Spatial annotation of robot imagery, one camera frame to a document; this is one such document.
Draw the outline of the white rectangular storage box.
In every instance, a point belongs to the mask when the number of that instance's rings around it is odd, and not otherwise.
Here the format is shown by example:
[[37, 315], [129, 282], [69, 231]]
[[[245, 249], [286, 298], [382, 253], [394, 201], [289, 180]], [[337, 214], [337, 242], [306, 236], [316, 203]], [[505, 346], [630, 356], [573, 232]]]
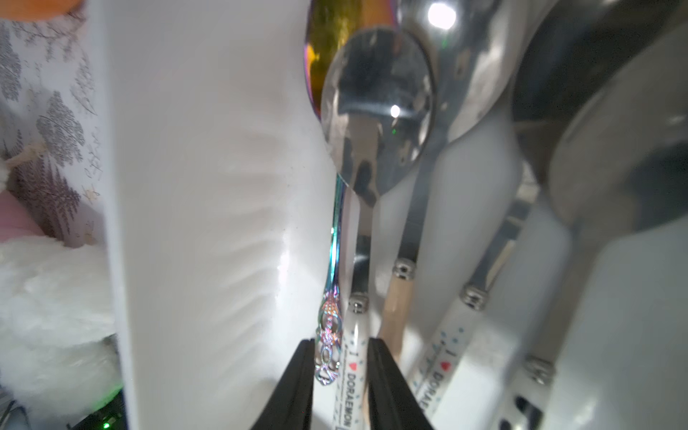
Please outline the white rectangular storage box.
[[[91, 1], [129, 429], [249, 429], [315, 336], [336, 173], [307, 96], [309, 1]], [[519, 179], [508, 107], [441, 155], [413, 367]], [[568, 229], [537, 204], [432, 424], [483, 429]], [[687, 429], [687, 214], [599, 254], [542, 429]]]

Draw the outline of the white Doraemon handle spoon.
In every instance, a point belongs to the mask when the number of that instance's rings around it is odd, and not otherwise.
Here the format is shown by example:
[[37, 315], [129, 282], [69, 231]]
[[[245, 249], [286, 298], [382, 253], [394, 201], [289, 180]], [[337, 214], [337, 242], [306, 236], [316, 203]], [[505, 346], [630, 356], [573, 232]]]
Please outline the white Doraemon handle spoon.
[[524, 162], [521, 182], [499, 229], [408, 375], [408, 385], [428, 419], [435, 415], [469, 347], [491, 290], [516, 245], [540, 188], [531, 166]]

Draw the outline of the beige handle spoon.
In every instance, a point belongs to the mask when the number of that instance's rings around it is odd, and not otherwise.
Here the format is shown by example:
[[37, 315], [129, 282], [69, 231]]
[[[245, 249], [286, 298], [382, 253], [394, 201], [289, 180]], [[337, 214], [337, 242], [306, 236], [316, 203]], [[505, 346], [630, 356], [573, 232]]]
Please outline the beige handle spoon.
[[378, 333], [400, 359], [435, 163], [494, 106], [517, 63], [527, 1], [401, 1], [400, 24], [421, 42], [435, 77], [435, 116], [419, 161]]

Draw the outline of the small white handle spoon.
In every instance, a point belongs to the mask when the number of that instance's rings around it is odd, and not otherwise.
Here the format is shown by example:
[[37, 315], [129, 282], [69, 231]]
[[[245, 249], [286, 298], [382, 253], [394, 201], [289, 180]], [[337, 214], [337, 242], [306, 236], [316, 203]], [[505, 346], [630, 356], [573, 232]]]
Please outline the small white handle spoon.
[[432, 73], [410, 34], [370, 27], [337, 52], [322, 92], [322, 130], [331, 159], [359, 205], [333, 426], [362, 429], [374, 206], [408, 175], [423, 150], [433, 116]]

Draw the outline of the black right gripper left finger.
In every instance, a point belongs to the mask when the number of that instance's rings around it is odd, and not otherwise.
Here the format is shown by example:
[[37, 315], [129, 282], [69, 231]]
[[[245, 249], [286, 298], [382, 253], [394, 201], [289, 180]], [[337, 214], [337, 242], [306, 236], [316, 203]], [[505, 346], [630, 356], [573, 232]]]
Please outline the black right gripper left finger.
[[301, 340], [252, 429], [309, 430], [315, 382], [315, 341]]

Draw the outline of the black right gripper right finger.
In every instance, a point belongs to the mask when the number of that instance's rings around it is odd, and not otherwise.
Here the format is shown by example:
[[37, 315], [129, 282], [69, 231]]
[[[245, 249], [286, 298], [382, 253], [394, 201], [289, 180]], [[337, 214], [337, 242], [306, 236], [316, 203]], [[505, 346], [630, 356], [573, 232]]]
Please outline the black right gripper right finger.
[[382, 339], [371, 338], [367, 348], [368, 413], [370, 427], [432, 430]]

